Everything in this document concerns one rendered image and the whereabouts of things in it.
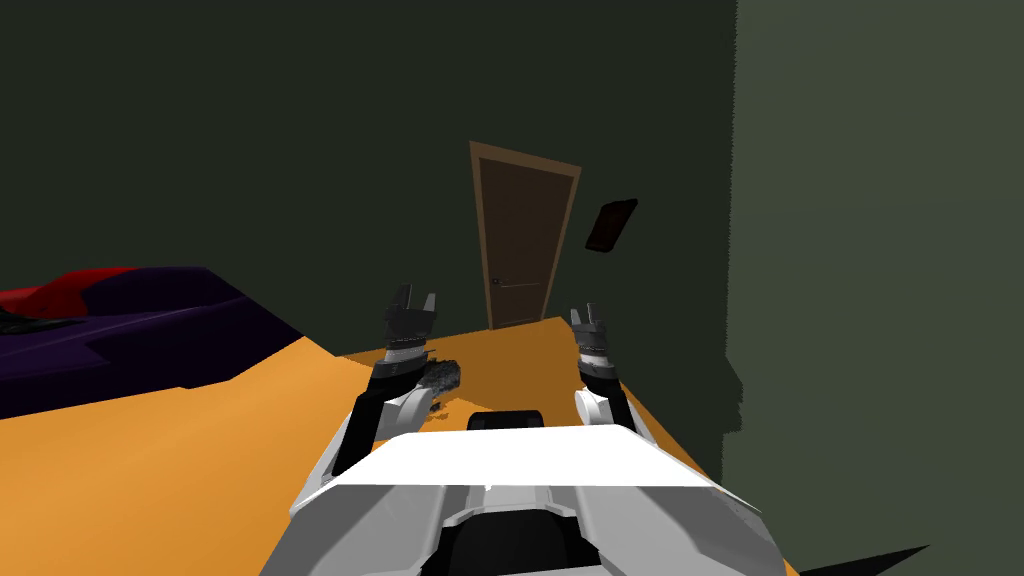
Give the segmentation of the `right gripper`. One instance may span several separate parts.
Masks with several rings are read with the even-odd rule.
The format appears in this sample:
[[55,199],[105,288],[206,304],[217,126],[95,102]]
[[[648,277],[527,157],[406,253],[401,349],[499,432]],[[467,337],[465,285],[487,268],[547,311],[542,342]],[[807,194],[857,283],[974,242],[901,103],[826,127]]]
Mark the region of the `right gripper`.
[[586,304],[588,323],[582,322],[577,308],[570,310],[570,325],[575,343],[581,349],[606,349],[608,347],[607,325],[602,321],[596,303]]

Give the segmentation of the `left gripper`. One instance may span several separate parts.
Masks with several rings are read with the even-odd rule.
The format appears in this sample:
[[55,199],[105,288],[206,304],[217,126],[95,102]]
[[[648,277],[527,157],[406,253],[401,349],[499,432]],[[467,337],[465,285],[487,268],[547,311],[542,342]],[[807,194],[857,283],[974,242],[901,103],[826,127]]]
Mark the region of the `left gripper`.
[[384,313],[384,339],[388,345],[425,340],[436,320],[436,294],[426,296],[422,308],[410,308],[412,285],[401,284]]

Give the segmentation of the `dark grey rough lump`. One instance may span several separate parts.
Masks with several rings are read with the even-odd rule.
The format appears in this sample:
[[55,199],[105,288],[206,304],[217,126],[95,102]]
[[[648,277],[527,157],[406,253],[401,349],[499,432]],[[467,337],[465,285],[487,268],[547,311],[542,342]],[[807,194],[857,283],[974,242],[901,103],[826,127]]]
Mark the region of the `dark grey rough lump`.
[[440,398],[457,389],[461,383],[461,368],[455,360],[439,360],[430,358],[425,366],[419,385],[432,393],[430,412],[437,412],[442,407]]

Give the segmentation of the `brown door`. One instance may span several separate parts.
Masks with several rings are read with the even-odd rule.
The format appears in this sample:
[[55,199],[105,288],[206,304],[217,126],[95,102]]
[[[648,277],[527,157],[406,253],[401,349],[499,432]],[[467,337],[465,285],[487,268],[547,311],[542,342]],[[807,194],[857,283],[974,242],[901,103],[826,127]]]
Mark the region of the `brown door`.
[[494,327],[536,322],[574,178],[486,158],[480,176]]

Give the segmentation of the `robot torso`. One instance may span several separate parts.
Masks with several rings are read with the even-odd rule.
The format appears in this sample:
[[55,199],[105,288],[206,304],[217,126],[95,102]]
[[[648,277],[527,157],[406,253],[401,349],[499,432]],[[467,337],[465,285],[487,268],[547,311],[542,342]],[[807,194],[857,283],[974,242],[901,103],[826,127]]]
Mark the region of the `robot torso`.
[[642,431],[340,428],[259,576],[797,576],[758,510]]

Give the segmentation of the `purple bed with red pillow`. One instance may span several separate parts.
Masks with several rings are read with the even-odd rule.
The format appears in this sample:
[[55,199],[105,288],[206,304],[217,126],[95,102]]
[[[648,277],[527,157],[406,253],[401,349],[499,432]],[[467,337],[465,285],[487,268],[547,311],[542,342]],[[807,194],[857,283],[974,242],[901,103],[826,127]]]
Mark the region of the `purple bed with red pillow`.
[[227,381],[300,333],[207,268],[100,268],[0,291],[0,419]]

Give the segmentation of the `dark picture on wall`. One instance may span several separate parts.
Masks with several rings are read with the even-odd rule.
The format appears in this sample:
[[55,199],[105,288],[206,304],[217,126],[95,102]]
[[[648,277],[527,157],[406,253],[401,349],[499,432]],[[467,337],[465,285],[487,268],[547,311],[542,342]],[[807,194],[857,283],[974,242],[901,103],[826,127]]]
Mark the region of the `dark picture on wall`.
[[638,205],[636,198],[604,204],[586,240],[587,250],[610,253],[621,238],[631,215]]

